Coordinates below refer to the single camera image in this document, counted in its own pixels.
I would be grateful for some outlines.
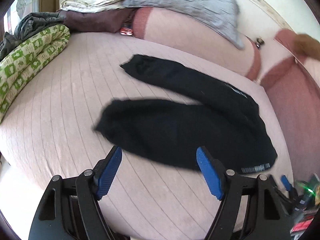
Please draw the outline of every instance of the dark gray clothes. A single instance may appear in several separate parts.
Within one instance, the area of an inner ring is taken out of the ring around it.
[[[19,22],[14,31],[14,35],[8,32],[4,34],[3,41],[0,43],[0,61],[20,43],[50,26],[63,23],[64,20],[65,17],[59,16],[59,13],[29,13]]]

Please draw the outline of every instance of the mattress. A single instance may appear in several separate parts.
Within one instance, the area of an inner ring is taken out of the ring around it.
[[[278,182],[283,174],[293,181],[281,128],[261,86],[186,52],[111,33],[72,35],[66,49],[25,86],[0,125],[0,151],[6,160],[45,189],[53,175],[78,176],[105,158],[112,145],[92,128],[113,98],[193,102],[128,76],[119,64],[133,54],[180,62],[250,94],[260,106],[278,154],[274,166],[264,173],[273,174]],[[124,152],[110,191],[99,204],[106,221],[123,234],[180,240],[203,239],[220,202],[200,173]],[[243,201],[236,229],[244,209]]]

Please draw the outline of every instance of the green checkered blanket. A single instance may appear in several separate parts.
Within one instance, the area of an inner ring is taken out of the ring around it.
[[[21,43],[0,62],[0,123],[23,87],[63,51],[69,37],[65,25],[46,28]]]

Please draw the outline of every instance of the black clothing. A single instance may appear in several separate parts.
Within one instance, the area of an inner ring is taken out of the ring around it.
[[[192,170],[199,170],[199,146],[239,173],[263,171],[274,164],[277,154],[259,106],[246,93],[170,60],[134,55],[121,67],[138,80],[203,105],[114,100],[96,127],[111,143],[150,160]]]

